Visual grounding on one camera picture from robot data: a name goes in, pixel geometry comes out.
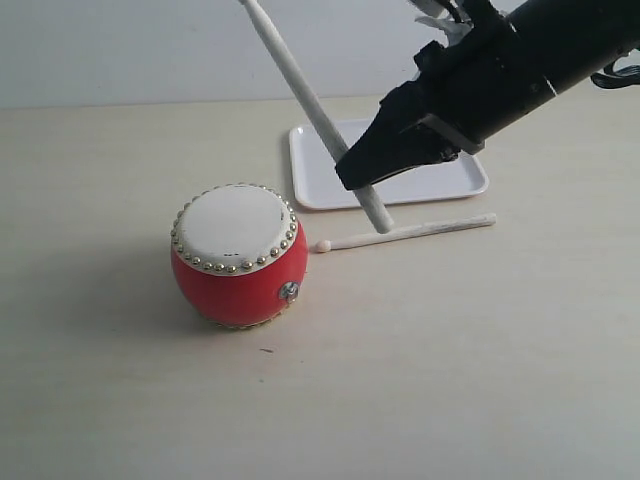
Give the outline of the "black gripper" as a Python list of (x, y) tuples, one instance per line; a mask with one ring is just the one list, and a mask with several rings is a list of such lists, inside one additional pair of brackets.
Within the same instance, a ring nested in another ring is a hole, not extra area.
[(497, 9), (427, 9), (415, 22), (445, 34), (414, 56), (412, 82), (391, 90), (362, 136), (338, 161), (355, 191), (422, 165), (476, 153), (485, 141), (555, 97), (526, 58), (525, 42)]

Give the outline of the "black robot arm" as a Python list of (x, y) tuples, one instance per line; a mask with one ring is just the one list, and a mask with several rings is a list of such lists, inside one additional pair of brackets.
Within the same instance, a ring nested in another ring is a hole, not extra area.
[(636, 1), (526, 1), (508, 14), (488, 1), (461, 7), (469, 32), (416, 53), (417, 76), (386, 94), (338, 161), (345, 189), (476, 154), (499, 131), (639, 46)]

